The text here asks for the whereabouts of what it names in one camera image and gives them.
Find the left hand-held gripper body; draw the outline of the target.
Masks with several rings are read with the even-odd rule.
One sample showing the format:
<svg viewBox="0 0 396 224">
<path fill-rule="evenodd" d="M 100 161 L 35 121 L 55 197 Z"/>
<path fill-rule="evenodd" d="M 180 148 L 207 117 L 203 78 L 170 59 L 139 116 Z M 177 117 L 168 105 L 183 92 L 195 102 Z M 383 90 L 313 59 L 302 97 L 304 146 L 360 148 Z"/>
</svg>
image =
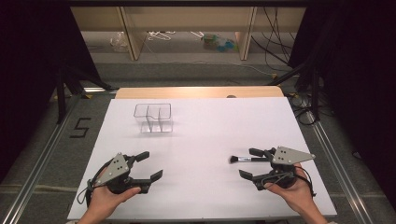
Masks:
<svg viewBox="0 0 396 224">
<path fill-rule="evenodd" d="M 105 170 L 98 172 L 99 177 L 95 177 L 92 181 L 93 187 L 107 186 L 108 189 L 114 194 L 121 194 L 127 189 L 141 188 L 141 193 L 148 193 L 149 186 L 141 186 L 138 184 L 139 179 L 130 177 L 133 164 L 128 163 L 131 156 L 118 153 L 112 160 L 107 162 L 104 167 Z"/>
</svg>

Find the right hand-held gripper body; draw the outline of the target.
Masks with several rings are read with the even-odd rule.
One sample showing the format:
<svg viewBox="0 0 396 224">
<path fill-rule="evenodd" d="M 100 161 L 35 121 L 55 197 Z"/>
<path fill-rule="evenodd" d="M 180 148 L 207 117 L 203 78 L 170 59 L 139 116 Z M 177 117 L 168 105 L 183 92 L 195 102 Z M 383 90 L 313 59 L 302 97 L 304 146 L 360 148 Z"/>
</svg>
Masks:
<svg viewBox="0 0 396 224">
<path fill-rule="evenodd" d="M 283 189 L 291 187 L 298 178 L 294 164 L 310 161 L 316 157 L 314 154 L 289 147 L 273 147 L 268 151 L 271 154 L 268 160 L 273 170 L 266 175 L 257 175 L 262 180 L 261 183 L 253 183 L 258 190 L 263 190 L 266 183 L 275 183 Z"/>
</svg>

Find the black makeup brush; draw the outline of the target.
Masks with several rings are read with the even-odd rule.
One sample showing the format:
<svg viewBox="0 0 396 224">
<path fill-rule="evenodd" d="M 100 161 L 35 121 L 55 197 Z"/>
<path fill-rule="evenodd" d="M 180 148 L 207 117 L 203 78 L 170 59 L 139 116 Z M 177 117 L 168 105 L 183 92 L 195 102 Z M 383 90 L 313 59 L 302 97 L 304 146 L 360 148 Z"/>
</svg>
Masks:
<svg viewBox="0 0 396 224">
<path fill-rule="evenodd" d="M 268 162 L 267 158 L 251 158 L 251 157 L 237 157 L 231 156 L 229 159 L 229 163 L 237 163 L 237 162 Z"/>
</svg>

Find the clear plastic organizer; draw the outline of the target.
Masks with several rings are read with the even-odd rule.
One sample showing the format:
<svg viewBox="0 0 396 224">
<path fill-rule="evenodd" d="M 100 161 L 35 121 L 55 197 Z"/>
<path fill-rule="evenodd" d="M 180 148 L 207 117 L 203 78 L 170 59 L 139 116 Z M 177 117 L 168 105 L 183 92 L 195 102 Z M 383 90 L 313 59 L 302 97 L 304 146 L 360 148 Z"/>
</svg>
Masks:
<svg viewBox="0 0 396 224">
<path fill-rule="evenodd" d="M 171 133 L 173 131 L 170 104 L 137 104 L 134 118 L 141 133 Z"/>
</svg>

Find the person's left hand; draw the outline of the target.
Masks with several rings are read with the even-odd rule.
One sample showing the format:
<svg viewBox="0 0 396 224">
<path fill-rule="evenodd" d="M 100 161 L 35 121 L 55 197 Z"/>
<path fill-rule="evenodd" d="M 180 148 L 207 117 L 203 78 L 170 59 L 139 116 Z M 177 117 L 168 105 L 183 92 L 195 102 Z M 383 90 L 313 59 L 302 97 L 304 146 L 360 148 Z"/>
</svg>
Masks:
<svg viewBox="0 0 396 224">
<path fill-rule="evenodd" d="M 121 203 L 128 201 L 140 191 L 141 188 L 137 187 L 127 189 L 121 194 L 114 194 L 106 186 L 95 188 L 87 211 L 105 214 L 110 217 Z"/>
</svg>

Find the person's right hand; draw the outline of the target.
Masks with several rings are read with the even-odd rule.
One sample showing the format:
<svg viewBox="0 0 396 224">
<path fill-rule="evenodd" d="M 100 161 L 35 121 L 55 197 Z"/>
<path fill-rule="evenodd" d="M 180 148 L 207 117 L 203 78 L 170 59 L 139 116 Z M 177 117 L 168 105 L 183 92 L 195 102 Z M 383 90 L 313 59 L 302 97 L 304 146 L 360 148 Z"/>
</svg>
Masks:
<svg viewBox="0 0 396 224">
<path fill-rule="evenodd" d="M 307 218 L 317 209 L 308 184 L 300 178 L 288 189 L 283 189 L 275 183 L 267 183 L 264 187 L 282 197 L 287 205 L 301 217 Z"/>
</svg>

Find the white table board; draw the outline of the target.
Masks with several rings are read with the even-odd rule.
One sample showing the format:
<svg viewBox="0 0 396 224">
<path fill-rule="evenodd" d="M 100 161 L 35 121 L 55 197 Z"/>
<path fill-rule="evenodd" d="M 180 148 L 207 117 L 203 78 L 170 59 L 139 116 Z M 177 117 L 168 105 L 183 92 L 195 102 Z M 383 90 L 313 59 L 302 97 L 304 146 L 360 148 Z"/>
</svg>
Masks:
<svg viewBox="0 0 396 224">
<path fill-rule="evenodd" d="M 134 117 L 133 99 L 114 99 L 96 140 L 80 185 L 117 153 L 136 155 L 134 178 L 163 177 L 149 192 L 121 204 L 114 220 L 140 222 L 226 221 L 295 217 L 286 203 L 257 190 L 240 171 L 266 174 L 267 162 L 230 163 L 250 148 L 308 147 L 285 97 L 170 99 L 173 130 L 143 133 Z"/>
</svg>

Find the black tape floor mark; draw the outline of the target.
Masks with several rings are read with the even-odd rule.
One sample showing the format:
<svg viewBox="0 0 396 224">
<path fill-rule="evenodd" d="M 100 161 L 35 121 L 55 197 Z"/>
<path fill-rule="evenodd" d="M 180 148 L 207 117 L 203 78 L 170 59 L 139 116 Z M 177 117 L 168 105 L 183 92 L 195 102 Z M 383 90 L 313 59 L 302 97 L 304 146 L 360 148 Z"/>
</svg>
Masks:
<svg viewBox="0 0 396 224">
<path fill-rule="evenodd" d="M 90 129 L 87 126 L 87 123 L 91 120 L 91 118 L 79 118 L 73 132 L 70 134 L 70 138 L 85 138 L 88 130 Z"/>
</svg>

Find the black metal stand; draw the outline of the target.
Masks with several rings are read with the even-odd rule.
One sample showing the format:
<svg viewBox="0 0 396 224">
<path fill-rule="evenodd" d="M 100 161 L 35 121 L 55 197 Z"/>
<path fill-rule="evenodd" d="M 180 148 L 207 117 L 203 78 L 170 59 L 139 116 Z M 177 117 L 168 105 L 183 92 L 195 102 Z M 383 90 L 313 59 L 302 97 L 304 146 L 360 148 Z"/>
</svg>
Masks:
<svg viewBox="0 0 396 224">
<path fill-rule="evenodd" d="M 95 65 L 80 68 L 76 65 L 70 65 L 69 63 L 62 63 L 58 66 L 56 73 L 58 124 L 60 124 L 66 116 L 64 88 L 69 89 L 72 94 L 82 94 L 84 92 L 84 88 L 80 83 L 81 80 L 88 80 L 92 84 L 104 89 L 105 91 L 118 90 L 118 88 L 112 87 L 100 78 Z"/>
<path fill-rule="evenodd" d="M 308 88 L 311 89 L 311 103 L 308 107 L 312 113 L 314 120 L 313 123 L 319 121 L 318 114 L 318 92 L 319 92 L 319 74 L 314 59 L 307 59 L 291 71 L 281 77 L 275 78 L 269 83 L 269 86 L 277 86 L 284 81 L 290 79 L 293 76 L 298 75 L 299 78 L 296 81 L 294 88 L 297 92 L 306 91 Z"/>
</svg>

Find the wooden table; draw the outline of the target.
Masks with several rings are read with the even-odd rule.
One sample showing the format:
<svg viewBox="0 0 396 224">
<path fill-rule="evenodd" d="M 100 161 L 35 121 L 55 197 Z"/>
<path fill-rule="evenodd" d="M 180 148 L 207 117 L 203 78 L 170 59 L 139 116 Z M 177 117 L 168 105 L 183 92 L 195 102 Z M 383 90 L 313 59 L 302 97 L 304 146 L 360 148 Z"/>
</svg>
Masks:
<svg viewBox="0 0 396 224">
<path fill-rule="evenodd" d="M 277 86 L 120 88 L 116 99 L 283 97 Z"/>
</svg>

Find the dark curtain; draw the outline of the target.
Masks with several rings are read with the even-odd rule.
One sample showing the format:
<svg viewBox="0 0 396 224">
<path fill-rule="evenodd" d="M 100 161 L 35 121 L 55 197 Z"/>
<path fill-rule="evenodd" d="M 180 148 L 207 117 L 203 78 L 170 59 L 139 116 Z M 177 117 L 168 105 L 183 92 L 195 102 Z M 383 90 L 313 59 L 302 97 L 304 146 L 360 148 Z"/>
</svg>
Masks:
<svg viewBox="0 0 396 224">
<path fill-rule="evenodd" d="M 0 0 L 0 182 L 25 148 L 59 72 L 75 88 L 98 72 L 65 0 Z"/>
<path fill-rule="evenodd" d="M 396 211 L 396 0 L 313 1 L 290 63 L 307 59 L 331 15 L 345 11 L 318 70 L 349 140 Z"/>
</svg>

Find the colourful plastic bag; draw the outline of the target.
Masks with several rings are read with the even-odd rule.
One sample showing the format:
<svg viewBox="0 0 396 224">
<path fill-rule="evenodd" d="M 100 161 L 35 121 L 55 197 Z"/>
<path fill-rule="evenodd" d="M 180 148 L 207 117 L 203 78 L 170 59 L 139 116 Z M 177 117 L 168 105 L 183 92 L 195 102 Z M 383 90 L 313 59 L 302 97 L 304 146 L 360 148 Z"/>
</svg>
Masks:
<svg viewBox="0 0 396 224">
<path fill-rule="evenodd" d="M 218 52 L 238 51 L 238 47 L 233 40 L 221 37 L 220 35 L 204 34 L 201 39 L 204 41 L 204 47 L 207 49 L 214 49 Z"/>
</svg>

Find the clear plastic bag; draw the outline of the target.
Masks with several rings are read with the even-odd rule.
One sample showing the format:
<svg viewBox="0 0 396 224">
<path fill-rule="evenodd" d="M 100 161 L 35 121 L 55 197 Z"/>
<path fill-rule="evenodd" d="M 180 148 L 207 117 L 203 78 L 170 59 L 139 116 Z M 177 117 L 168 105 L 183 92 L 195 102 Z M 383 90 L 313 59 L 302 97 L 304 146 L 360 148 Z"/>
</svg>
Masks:
<svg viewBox="0 0 396 224">
<path fill-rule="evenodd" d="M 116 52 L 128 52 L 128 43 L 124 32 L 116 32 L 109 40 L 110 46 Z"/>
</svg>

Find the beige shelf unit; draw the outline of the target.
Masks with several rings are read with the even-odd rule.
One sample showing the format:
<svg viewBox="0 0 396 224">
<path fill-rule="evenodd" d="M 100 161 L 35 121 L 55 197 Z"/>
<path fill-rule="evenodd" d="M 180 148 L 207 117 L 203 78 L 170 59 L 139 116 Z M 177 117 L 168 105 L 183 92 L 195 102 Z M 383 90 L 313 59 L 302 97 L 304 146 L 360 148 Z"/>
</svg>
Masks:
<svg viewBox="0 0 396 224">
<path fill-rule="evenodd" d="M 241 60 L 248 58 L 251 35 L 296 33 L 303 7 L 72 7 L 82 31 L 123 32 L 130 57 L 136 61 L 148 31 L 233 32 Z"/>
</svg>

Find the aluminium floor rail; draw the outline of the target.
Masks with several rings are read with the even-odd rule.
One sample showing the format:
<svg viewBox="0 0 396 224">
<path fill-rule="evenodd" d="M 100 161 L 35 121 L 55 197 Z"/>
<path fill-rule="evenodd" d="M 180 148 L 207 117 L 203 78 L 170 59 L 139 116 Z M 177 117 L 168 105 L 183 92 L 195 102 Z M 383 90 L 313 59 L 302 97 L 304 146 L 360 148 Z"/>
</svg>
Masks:
<svg viewBox="0 0 396 224">
<path fill-rule="evenodd" d="M 64 117 L 56 124 L 53 132 L 51 133 L 49 141 L 43 148 L 26 181 L 21 185 L 15 200 L 9 207 L 6 216 L 3 218 L 0 224 L 18 224 L 26 205 L 29 203 L 29 200 L 33 195 L 38 180 L 41 178 L 54 150 L 58 146 L 65 126 L 67 125 L 67 122 L 69 121 L 69 118 L 78 101 L 78 95 L 73 95 L 68 101 Z"/>
<path fill-rule="evenodd" d="M 316 119 L 316 117 L 311 112 L 309 112 L 306 116 L 313 125 L 313 129 L 321 144 L 324 154 L 326 155 L 326 158 L 333 169 L 333 172 L 346 196 L 346 199 L 348 200 L 348 203 L 356 219 L 360 224 L 374 224 L 368 212 L 367 206 L 365 205 L 352 180 L 347 174 L 344 165 L 341 163 L 340 158 L 337 155 L 320 121 Z"/>
</svg>

